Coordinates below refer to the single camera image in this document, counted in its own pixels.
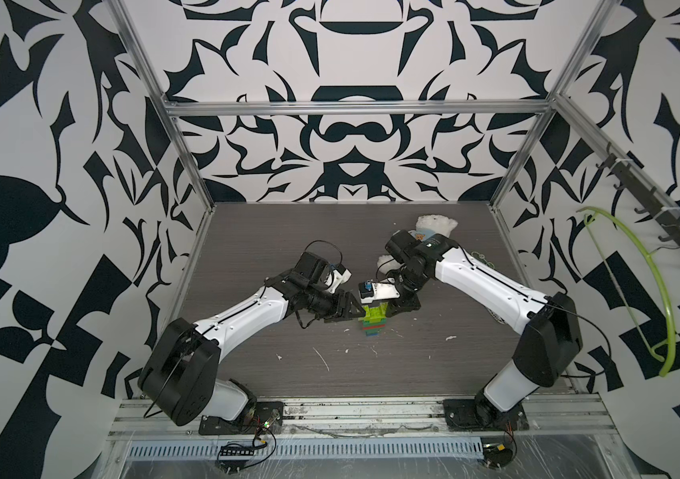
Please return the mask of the small lime lego brick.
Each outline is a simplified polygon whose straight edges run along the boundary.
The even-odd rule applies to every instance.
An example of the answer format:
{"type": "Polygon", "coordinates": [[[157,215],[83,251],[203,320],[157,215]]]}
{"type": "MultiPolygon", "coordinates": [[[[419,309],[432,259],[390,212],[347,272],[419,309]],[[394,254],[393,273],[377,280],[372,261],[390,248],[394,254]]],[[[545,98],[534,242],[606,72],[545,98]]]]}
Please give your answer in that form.
{"type": "Polygon", "coordinates": [[[369,321],[369,323],[380,323],[387,319],[387,309],[388,303],[379,303],[379,305],[364,305],[363,310],[365,315],[363,321],[369,321]]]}

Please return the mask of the black connector box right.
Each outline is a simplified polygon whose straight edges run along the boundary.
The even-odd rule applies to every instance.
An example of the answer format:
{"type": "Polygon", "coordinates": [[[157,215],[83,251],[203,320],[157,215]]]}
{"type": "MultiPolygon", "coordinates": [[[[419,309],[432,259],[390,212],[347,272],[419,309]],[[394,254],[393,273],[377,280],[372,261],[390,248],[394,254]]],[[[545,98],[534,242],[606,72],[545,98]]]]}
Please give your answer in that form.
{"type": "Polygon", "coordinates": [[[515,460],[515,449],[505,444],[492,443],[483,448],[482,463],[485,467],[493,470],[506,468],[515,460]]]}

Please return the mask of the black wall hook rail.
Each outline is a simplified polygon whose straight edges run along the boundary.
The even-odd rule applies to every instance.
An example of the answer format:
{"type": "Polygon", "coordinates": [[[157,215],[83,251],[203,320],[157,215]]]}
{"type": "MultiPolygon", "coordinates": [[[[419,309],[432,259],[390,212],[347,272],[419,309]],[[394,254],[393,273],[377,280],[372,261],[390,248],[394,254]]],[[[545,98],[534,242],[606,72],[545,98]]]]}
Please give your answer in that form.
{"type": "Polygon", "coordinates": [[[605,158],[599,165],[615,179],[615,191],[627,192],[638,203],[635,213],[651,219],[661,227],[664,235],[659,237],[659,249],[680,249],[680,205],[613,143],[607,142],[605,158]]]}

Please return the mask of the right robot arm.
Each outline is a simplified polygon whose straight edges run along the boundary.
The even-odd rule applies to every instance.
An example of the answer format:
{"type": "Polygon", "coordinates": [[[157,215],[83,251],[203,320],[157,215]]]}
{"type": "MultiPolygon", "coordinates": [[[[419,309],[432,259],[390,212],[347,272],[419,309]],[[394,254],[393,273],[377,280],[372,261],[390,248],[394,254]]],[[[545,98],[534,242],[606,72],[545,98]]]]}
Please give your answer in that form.
{"type": "Polygon", "coordinates": [[[474,398],[472,422],[481,428],[510,424],[527,396],[555,385],[583,350],[585,318],[564,293],[546,295],[525,287],[441,234],[424,240],[398,231],[386,252],[399,264],[385,274],[398,293],[389,300],[390,317],[419,309],[419,292],[428,281],[439,281],[480,303],[519,335],[509,362],[474,398]]]}

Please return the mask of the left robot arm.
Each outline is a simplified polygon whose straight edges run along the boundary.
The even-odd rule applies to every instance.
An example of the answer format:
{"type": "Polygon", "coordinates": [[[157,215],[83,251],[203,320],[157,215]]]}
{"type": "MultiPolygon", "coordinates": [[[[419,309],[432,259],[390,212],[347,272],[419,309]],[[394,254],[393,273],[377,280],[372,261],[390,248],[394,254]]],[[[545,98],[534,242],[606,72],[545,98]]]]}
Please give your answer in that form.
{"type": "Polygon", "coordinates": [[[342,287],[350,279],[351,271],[343,265],[316,279],[288,269],[268,277],[254,295],[222,313],[195,323],[172,321],[143,367],[138,387],[177,426],[200,415],[244,423],[256,397],[233,379],[219,379],[220,363],[266,327],[301,311],[319,321],[363,317],[361,303],[342,287]]]}

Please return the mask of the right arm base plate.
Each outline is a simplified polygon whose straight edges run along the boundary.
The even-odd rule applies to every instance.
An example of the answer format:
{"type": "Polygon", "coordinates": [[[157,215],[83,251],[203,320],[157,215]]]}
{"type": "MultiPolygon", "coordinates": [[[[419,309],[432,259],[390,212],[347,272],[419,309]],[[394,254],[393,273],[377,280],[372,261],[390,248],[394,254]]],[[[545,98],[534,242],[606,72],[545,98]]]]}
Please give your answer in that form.
{"type": "Polygon", "coordinates": [[[523,403],[499,411],[483,395],[476,398],[448,398],[442,401],[447,427],[451,431],[526,431],[529,421],[523,403]]]}

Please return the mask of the black usb hub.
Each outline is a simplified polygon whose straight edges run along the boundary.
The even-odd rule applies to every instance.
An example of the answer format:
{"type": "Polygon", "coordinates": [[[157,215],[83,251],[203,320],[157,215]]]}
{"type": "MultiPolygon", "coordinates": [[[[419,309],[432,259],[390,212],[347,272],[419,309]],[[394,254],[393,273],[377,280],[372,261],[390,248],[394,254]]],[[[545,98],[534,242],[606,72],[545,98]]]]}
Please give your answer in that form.
{"type": "Polygon", "coordinates": [[[230,442],[222,445],[219,448],[216,458],[218,460],[225,458],[232,458],[233,460],[247,460],[249,457],[253,457],[255,453],[256,449],[252,446],[230,442]]]}

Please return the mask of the white teddy bear blue shirt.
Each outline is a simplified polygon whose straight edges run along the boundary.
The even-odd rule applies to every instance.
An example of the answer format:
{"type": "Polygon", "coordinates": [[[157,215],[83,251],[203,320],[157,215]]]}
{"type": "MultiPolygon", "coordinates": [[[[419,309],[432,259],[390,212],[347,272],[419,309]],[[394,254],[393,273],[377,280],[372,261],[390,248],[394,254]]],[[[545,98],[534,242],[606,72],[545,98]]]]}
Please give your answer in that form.
{"type": "MultiPolygon", "coordinates": [[[[458,225],[457,220],[446,216],[424,215],[418,217],[415,227],[410,229],[408,233],[418,241],[425,241],[437,234],[448,238],[458,225]]],[[[394,259],[392,255],[381,255],[378,259],[377,275],[385,275],[392,269],[399,269],[401,266],[402,263],[394,259]]]]}

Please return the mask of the green plastic hanger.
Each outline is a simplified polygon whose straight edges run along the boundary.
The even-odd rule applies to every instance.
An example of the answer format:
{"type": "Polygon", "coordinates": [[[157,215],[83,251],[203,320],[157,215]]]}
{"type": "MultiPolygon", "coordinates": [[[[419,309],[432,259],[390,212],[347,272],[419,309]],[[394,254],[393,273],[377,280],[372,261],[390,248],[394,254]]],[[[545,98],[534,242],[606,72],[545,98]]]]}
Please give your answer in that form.
{"type": "Polygon", "coordinates": [[[636,326],[636,328],[639,331],[639,336],[641,340],[643,341],[643,344],[648,351],[649,355],[656,361],[661,363],[661,368],[659,369],[658,376],[665,378],[669,373],[671,372],[671,369],[673,368],[673,365],[675,364],[675,359],[676,359],[676,322],[675,322],[675,315],[674,315],[674,310],[669,294],[669,290],[667,288],[667,285],[664,281],[664,277],[659,271],[659,268],[657,264],[653,260],[653,252],[649,251],[645,245],[643,245],[643,242],[623,223],[621,220],[617,219],[614,215],[611,215],[610,213],[607,213],[604,209],[598,208],[598,207],[590,207],[590,206],[585,206],[579,209],[579,213],[583,213],[583,224],[585,225],[585,230],[589,234],[589,237],[591,238],[591,241],[593,242],[593,245],[595,246],[595,249],[597,250],[597,253],[601,257],[601,260],[603,261],[603,265],[605,266],[605,269],[607,270],[607,274],[609,275],[609,279],[611,280],[611,283],[615,287],[615,290],[617,291],[617,294],[619,295],[619,298],[621,299],[621,302],[623,303],[623,306],[627,308],[628,310],[628,315],[631,318],[632,322],[636,326]],[[665,320],[665,329],[666,329],[666,337],[663,339],[663,341],[650,345],[645,334],[642,332],[642,329],[638,325],[637,319],[632,312],[631,306],[628,303],[628,300],[626,298],[626,295],[624,293],[623,288],[621,287],[621,284],[619,283],[619,280],[617,279],[617,276],[613,272],[613,269],[609,265],[609,260],[607,259],[607,255],[605,254],[605,251],[599,244],[599,241],[597,240],[597,236],[593,232],[593,229],[591,228],[591,225],[598,219],[598,218],[604,218],[608,220],[617,230],[623,233],[623,235],[630,240],[630,242],[633,244],[634,248],[639,252],[640,256],[643,258],[646,266],[648,267],[653,280],[656,284],[661,304],[662,304],[662,314],[664,316],[665,320]]]}

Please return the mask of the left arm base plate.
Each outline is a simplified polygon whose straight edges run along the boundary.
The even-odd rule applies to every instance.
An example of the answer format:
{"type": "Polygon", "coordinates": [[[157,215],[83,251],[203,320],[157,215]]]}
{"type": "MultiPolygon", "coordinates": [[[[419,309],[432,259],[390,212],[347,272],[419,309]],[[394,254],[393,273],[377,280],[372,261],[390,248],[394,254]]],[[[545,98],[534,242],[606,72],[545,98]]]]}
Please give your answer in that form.
{"type": "Polygon", "coordinates": [[[258,429],[278,433],[283,426],[283,401],[256,401],[245,406],[234,420],[203,416],[198,433],[202,436],[254,434],[258,429]]]}

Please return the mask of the dark green lego brick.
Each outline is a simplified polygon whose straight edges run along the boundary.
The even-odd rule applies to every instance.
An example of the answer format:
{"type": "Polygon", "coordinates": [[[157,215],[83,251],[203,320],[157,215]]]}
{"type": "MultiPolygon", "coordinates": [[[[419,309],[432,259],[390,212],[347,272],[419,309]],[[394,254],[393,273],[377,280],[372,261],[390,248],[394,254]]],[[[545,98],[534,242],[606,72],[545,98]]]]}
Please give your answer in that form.
{"type": "Polygon", "coordinates": [[[362,323],[362,329],[363,331],[371,331],[372,329],[381,329],[384,327],[386,324],[381,321],[380,323],[371,323],[371,321],[364,321],[362,323]]]}

